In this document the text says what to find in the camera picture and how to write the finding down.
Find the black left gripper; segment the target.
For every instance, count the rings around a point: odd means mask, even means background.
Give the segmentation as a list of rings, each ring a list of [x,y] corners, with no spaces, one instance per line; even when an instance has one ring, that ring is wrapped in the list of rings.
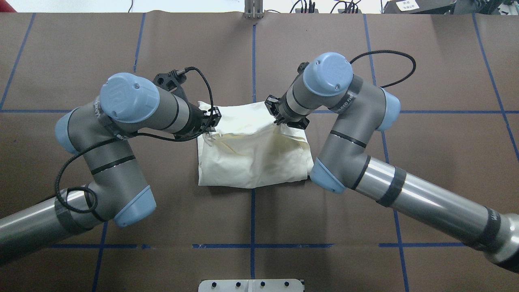
[[[210,106],[208,110],[201,110],[193,104],[189,104],[189,118],[187,122],[187,137],[193,138],[205,132],[215,131],[222,118],[219,107]]]

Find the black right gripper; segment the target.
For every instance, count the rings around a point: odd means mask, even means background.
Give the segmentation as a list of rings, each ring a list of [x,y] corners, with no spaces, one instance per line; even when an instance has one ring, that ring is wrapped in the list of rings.
[[[306,115],[296,113],[288,104],[287,95],[277,98],[271,94],[264,102],[267,111],[274,117],[276,125],[286,124],[288,127],[305,130],[309,125]]]

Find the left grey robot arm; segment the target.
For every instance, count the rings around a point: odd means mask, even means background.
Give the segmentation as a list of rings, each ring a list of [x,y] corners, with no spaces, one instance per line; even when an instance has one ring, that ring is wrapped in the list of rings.
[[[1,220],[1,264],[9,264],[99,224],[128,227],[156,209],[150,185],[128,140],[150,128],[184,142],[214,131],[218,107],[201,110],[182,88],[187,67],[157,74],[150,81],[117,73],[92,102],[61,117],[54,128],[59,144],[72,154],[54,180],[53,196]]]

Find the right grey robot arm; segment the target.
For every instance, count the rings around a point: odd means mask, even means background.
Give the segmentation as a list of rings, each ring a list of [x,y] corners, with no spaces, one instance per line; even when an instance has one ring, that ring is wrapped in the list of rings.
[[[280,97],[267,96],[264,104],[276,125],[305,130],[308,116],[320,107],[336,114],[326,142],[315,159],[309,178],[324,190],[341,194],[356,191],[428,227],[484,253],[498,267],[518,272],[518,215],[501,214],[366,153],[374,132],[384,133],[401,112],[399,98],[387,85],[366,82],[354,73],[358,59],[377,54],[408,58],[404,52],[376,50],[351,60],[338,52],[325,52],[302,62],[297,76]]]

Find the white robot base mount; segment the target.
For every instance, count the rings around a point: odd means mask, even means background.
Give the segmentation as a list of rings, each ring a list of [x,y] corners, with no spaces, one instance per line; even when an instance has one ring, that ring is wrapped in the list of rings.
[[[208,279],[200,282],[199,292],[304,292],[300,279]]]

